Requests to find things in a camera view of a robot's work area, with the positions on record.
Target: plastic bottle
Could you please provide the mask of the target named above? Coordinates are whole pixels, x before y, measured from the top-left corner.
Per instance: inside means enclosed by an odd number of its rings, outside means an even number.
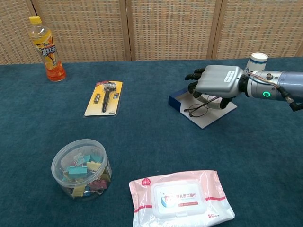
[[[46,68],[47,77],[51,81],[61,81],[65,79],[66,72],[56,50],[52,31],[42,24],[39,16],[29,17],[29,20],[32,24],[29,36],[40,53]]]

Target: wet wipes package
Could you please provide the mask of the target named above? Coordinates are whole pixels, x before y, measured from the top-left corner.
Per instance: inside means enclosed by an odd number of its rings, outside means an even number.
[[[129,183],[133,227],[207,227],[234,218],[216,171],[188,171]]]

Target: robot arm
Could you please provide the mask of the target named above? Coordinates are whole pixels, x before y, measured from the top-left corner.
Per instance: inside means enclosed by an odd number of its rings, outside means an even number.
[[[303,72],[254,71],[246,74],[237,66],[209,65],[185,77],[185,80],[189,79],[197,80],[188,85],[188,91],[199,101],[206,103],[202,95],[222,98],[215,109],[224,109],[241,92],[247,97],[284,100],[293,111],[303,109],[303,104],[296,103],[303,102]]]

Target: container lid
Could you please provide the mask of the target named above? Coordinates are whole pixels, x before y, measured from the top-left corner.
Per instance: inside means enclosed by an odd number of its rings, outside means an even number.
[[[151,187],[152,211],[158,218],[203,214],[207,203],[195,180],[155,183]]]
[[[96,180],[105,170],[107,155],[95,140],[77,140],[62,148],[52,162],[52,174],[58,184],[75,188]]]

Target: woven wall panel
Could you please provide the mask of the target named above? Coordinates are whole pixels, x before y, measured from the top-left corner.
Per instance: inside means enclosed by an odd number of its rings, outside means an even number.
[[[127,0],[132,59],[205,59],[215,0]]]
[[[0,1],[0,64],[39,63],[28,34],[30,10],[24,0]]]
[[[228,0],[213,57],[295,56],[302,39],[303,0]]]
[[[119,0],[33,2],[64,62],[126,60]]]

